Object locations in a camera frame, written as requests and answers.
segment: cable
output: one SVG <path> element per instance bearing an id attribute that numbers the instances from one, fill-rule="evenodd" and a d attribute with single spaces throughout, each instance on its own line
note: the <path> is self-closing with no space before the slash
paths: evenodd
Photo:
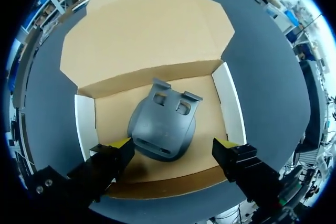
<path id="1" fill-rule="evenodd" d="M 242 219 L 241 219 L 241 218 L 242 218 L 242 217 L 241 217 L 242 215 L 240 214 L 240 204 L 239 204 L 239 207 L 238 207 L 238 212 L 239 212 L 240 224 L 242 224 L 242 223 L 241 223 L 241 222 L 242 222 L 242 221 L 241 221 L 241 220 L 242 220 Z"/>
<path id="2" fill-rule="evenodd" d="M 215 218 L 215 220 L 223 220 L 223 219 L 226 219 L 228 217 L 231 217 L 232 215 L 234 215 L 236 212 L 238 212 L 238 209 L 236 211 L 233 212 L 233 214 L 230 213 L 229 216 L 225 216 L 225 217 L 222 217 L 222 218 Z"/>
<path id="3" fill-rule="evenodd" d="M 306 25 L 301 31 L 299 31 L 297 34 L 295 34 L 295 36 L 298 36 L 300 33 L 302 33 L 308 26 L 310 26 L 312 23 L 315 22 L 316 19 L 318 19 L 320 16 L 322 15 L 322 13 L 320 13 L 319 16 L 317 16 L 315 19 L 313 19 L 308 25 Z"/>
<path id="4" fill-rule="evenodd" d="M 231 224 L 233 224 L 233 222 L 235 222 L 235 220 L 238 218 L 238 216 L 236 218 L 234 218 L 234 220 L 231 222 Z"/>
<path id="5" fill-rule="evenodd" d="M 23 157 L 27 162 L 30 162 L 32 165 L 34 165 L 29 159 L 27 159 L 24 155 L 22 155 L 20 152 L 16 152 L 20 154 L 21 157 Z"/>

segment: table surface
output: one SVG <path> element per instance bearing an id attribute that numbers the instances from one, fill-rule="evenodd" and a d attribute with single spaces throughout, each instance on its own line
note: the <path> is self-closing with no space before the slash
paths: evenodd
<path id="1" fill-rule="evenodd" d="M 309 121 L 307 87 L 288 42 L 253 0 L 214 0 L 226 11 L 235 34 L 222 59 L 230 68 L 242 107 L 247 142 L 280 170 Z M 76 86 L 59 70 L 65 34 L 86 11 L 75 13 L 41 46 L 26 97 L 27 134 L 37 169 L 52 166 L 66 175 L 82 162 L 74 111 Z M 193 223 L 245 199 L 223 182 L 187 195 L 154 200 L 103 197 L 91 209 L 126 223 Z"/>

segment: gray plastic object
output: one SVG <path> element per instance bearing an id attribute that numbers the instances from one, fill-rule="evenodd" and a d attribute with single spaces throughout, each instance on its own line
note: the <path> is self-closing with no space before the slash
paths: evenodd
<path id="1" fill-rule="evenodd" d="M 149 95 L 134 110 L 128 126 L 142 154 L 164 162 L 179 159 L 188 149 L 196 129 L 194 114 L 201 97 L 179 93 L 154 79 Z"/>

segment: box lid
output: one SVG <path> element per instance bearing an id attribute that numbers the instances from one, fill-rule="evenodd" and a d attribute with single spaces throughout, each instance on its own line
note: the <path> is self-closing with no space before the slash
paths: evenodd
<path id="1" fill-rule="evenodd" d="M 233 34 L 214 1 L 112 1 L 66 35 L 60 69 L 83 88 L 140 69 L 220 59 Z"/>

